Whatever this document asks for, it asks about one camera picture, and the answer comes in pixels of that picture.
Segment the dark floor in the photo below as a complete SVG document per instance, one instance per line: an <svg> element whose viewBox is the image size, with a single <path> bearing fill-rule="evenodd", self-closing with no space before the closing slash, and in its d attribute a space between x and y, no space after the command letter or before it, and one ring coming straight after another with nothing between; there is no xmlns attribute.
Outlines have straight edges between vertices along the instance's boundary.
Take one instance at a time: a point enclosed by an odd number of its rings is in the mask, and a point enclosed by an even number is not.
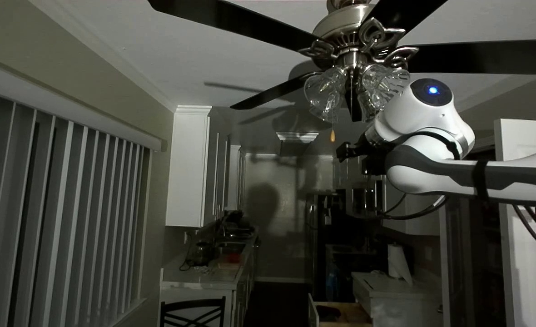
<svg viewBox="0 0 536 327"><path fill-rule="evenodd" d="M255 283L246 327L308 327L306 283Z"/></svg>

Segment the vertical blinds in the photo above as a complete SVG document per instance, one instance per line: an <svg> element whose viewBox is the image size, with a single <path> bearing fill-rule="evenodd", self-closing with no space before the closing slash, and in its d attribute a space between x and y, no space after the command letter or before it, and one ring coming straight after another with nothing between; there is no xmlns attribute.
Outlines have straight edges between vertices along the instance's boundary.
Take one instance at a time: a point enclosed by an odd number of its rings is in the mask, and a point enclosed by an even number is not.
<svg viewBox="0 0 536 327"><path fill-rule="evenodd" d="M0 98L0 327L110 325L137 302L148 158Z"/></svg>

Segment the kitchen counter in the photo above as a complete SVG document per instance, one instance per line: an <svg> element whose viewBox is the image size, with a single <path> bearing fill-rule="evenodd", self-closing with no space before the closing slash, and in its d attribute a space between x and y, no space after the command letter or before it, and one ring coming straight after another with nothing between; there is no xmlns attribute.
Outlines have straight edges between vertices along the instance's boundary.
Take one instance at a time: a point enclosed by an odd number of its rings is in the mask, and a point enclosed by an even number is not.
<svg viewBox="0 0 536 327"><path fill-rule="evenodd" d="M246 242L246 249L241 253L237 263L230 262L226 256L219 256L208 267L184 267L186 254L184 251L173 262L164 267L163 289L208 289L208 291L230 291L235 289L244 267L255 253L257 238Z"/></svg>

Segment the ceiling fan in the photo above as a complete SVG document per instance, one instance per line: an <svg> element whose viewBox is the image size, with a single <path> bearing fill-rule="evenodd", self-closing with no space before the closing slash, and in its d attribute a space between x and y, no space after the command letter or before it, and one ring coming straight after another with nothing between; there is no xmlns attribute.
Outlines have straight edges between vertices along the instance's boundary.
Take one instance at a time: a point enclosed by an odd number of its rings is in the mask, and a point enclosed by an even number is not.
<svg viewBox="0 0 536 327"><path fill-rule="evenodd" d="M150 0L163 13L239 33L310 56L312 71L259 93L233 109L253 109L304 87L308 100L328 116L346 104L353 122L379 87L399 91L413 73L536 75L536 40L399 45L399 42L448 0L328 0L330 15L306 33L224 0Z"/></svg>

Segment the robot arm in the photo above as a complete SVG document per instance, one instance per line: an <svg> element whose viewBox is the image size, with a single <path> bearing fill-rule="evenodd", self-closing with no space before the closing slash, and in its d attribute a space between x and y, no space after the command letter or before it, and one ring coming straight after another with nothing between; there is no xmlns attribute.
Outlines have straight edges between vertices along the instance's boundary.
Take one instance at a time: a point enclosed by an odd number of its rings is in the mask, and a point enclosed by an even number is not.
<svg viewBox="0 0 536 327"><path fill-rule="evenodd" d="M417 80L377 114L362 149L391 144L390 182L413 194L466 194L536 205L536 154L515 162L462 160L475 145L473 129L439 80Z"/></svg>

